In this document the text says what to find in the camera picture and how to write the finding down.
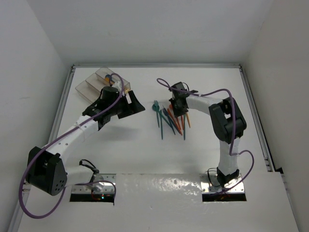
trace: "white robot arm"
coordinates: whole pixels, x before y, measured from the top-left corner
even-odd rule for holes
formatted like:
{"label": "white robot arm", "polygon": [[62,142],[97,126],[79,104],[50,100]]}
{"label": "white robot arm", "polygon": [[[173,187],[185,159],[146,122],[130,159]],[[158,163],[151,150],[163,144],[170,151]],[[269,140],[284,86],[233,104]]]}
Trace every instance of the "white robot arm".
{"label": "white robot arm", "polygon": [[[174,84],[172,88],[186,90],[181,82]],[[188,109],[199,110],[211,116],[214,132],[220,140],[220,162],[217,167],[217,179],[223,187],[224,184],[239,175],[237,165],[238,145],[240,137],[243,135],[243,131],[246,129],[247,124],[237,106],[237,103],[233,99],[236,115],[236,134],[232,154],[236,155],[231,155],[230,147],[233,121],[231,116],[226,117],[226,115],[231,115],[231,100],[229,98],[222,100],[211,97],[190,96],[189,94],[181,93],[176,90],[172,90],[172,93],[172,98],[169,101],[173,107],[175,117],[184,115]]]}
{"label": "white robot arm", "polygon": [[[119,86],[115,86],[115,84],[112,87],[104,87],[99,98],[86,108],[75,125],[68,131],[75,127],[79,128],[50,146],[35,160],[26,176],[27,182],[52,196],[59,194],[67,186],[89,183],[98,170],[81,163],[79,166],[67,167],[66,161],[69,155],[78,145],[108,123],[112,116],[117,115],[121,119],[145,110],[131,90],[128,92],[131,103],[128,103],[126,96],[123,95],[117,104],[97,116],[112,105],[119,94]],[[91,117],[93,119],[80,126],[82,122]],[[41,148],[34,147],[29,152],[28,164],[40,151]]]}

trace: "plastic compartment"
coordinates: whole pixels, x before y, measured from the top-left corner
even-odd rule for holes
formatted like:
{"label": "plastic compartment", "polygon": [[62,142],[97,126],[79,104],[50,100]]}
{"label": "plastic compartment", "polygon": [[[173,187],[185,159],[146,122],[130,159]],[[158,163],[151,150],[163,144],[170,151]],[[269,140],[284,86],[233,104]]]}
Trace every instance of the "plastic compartment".
{"label": "plastic compartment", "polygon": [[90,88],[86,81],[81,82],[75,89],[89,103],[95,102],[100,96],[100,92]]}
{"label": "plastic compartment", "polygon": [[105,87],[106,85],[103,84],[102,81],[99,81],[99,78],[101,78],[100,76],[98,76],[96,73],[92,74],[90,77],[88,77],[86,79],[86,82],[88,84],[88,86],[93,90],[98,92],[98,94],[100,94],[101,90],[103,89],[103,87]]}
{"label": "plastic compartment", "polygon": [[[113,73],[113,71],[108,69],[108,68],[101,68],[101,69],[96,71],[96,74],[98,75],[98,80],[101,81],[106,86],[109,86],[110,83],[109,83],[108,77],[105,77],[105,76],[111,75],[112,73]],[[116,81],[120,81],[119,77],[116,76],[116,75],[112,76],[112,84]],[[131,90],[130,83],[125,79],[123,79],[123,81],[124,81],[124,85],[125,85],[125,91],[128,92],[129,90]]]}

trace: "white backdrop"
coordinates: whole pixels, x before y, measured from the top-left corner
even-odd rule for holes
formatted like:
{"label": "white backdrop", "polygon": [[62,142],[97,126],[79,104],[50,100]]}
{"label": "white backdrop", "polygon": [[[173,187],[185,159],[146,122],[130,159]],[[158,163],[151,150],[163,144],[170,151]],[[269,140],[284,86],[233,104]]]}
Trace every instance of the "white backdrop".
{"label": "white backdrop", "polygon": [[68,69],[26,0],[0,1],[0,231],[28,152],[49,137]]}
{"label": "white backdrop", "polygon": [[69,65],[243,62],[272,0],[28,0]]}
{"label": "white backdrop", "polygon": [[309,1],[276,0],[246,71],[276,168],[300,231],[309,231]]}

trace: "white table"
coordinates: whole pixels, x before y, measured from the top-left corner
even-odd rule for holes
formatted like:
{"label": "white table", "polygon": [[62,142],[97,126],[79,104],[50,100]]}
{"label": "white table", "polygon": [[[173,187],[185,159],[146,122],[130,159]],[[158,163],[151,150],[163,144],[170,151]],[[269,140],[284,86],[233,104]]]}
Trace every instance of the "white table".
{"label": "white table", "polygon": [[[98,68],[75,69],[59,135],[88,106],[75,87]],[[238,68],[111,69],[131,83],[146,111],[121,120],[113,118],[71,155],[68,164],[77,164],[85,158],[94,162],[101,173],[116,173],[115,206],[71,203],[69,188],[59,208],[48,218],[34,220],[24,215],[19,232],[297,231],[280,174],[267,172],[258,137],[261,132],[256,130],[253,121],[256,116],[252,115]],[[161,140],[151,106],[154,100],[167,106],[171,93],[156,82],[158,77],[171,85],[184,81],[200,93],[219,88],[232,92],[247,121],[239,150],[249,149],[255,157],[253,171],[244,182],[246,202],[202,202],[198,174],[217,167],[219,141],[210,118],[194,110],[189,111],[192,126],[187,127],[185,141],[167,125]],[[218,93],[214,97],[226,98],[227,94]],[[249,155],[239,158],[243,174],[250,165]],[[46,213],[57,199],[32,188],[27,207],[35,214]]]}

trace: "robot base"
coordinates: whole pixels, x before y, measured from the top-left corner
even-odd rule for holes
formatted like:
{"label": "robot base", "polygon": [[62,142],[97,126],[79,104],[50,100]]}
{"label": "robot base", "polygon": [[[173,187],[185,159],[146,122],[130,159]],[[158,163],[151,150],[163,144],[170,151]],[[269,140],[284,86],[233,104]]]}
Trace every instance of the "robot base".
{"label": "robot base", "polygon": [[[116,185],[116,174],[96,174],[93,181],[108,180]],[[110,183],[97,183],[91,193],[90,186],[73,185],[70,202],[114,202],[114,187]]]}
{"label": "robot base", "polygon": [[[202,189],[202,199],[203,202],[245,202],[247,201],[245,195],[245,188],[243,183],[239,183],[237,186],[232,188],[223,194],[215,194],[222,191],[217,180],[217,174],[210,174],[210,180],[207,174],[200,174],[201,189]],[[237,182],[242,179],[241,175],[230,182],[225,184],[225,188],[230,188],[234,186]]]}

